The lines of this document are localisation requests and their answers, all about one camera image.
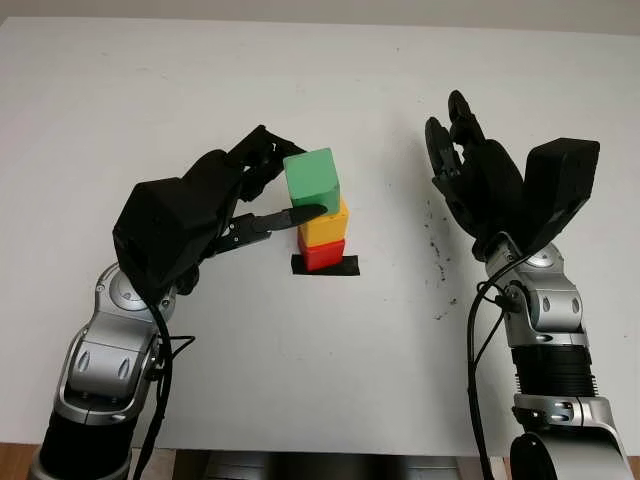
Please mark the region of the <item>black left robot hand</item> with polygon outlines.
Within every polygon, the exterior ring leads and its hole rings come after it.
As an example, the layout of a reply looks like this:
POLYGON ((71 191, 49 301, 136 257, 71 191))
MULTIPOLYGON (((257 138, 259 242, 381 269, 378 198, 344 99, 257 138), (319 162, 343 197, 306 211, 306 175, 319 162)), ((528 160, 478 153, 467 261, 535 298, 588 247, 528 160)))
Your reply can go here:
POLYGON ((237 202, 250 202, 284 170, 284 159, 302 154, 293 142, 259 125, 234 148, 203 155, 182 179, 204 196, 205 206, 215 216, 212 237, 195 264, 176 281, 180 295, 188 295, 199 281, 200 264, 217 254, 268 239, 274 231, 300 226, 328 212, 320 203, 291 207, 264 216, 234 214, 237 202))

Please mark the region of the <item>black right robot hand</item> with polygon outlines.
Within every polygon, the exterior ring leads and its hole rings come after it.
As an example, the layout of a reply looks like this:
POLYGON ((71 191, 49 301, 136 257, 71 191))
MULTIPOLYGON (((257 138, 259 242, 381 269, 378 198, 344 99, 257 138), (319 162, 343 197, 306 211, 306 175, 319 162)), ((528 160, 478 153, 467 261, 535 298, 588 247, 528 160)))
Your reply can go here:
POLYGON ((460 91, 450 93, 448 112, 449 128, 435 117, 425 124, 432 182, 458 225, 474 239, 474 258, 485 262, 500 233, 514 234, 523 178, 505 148, 484 135, 460 91))

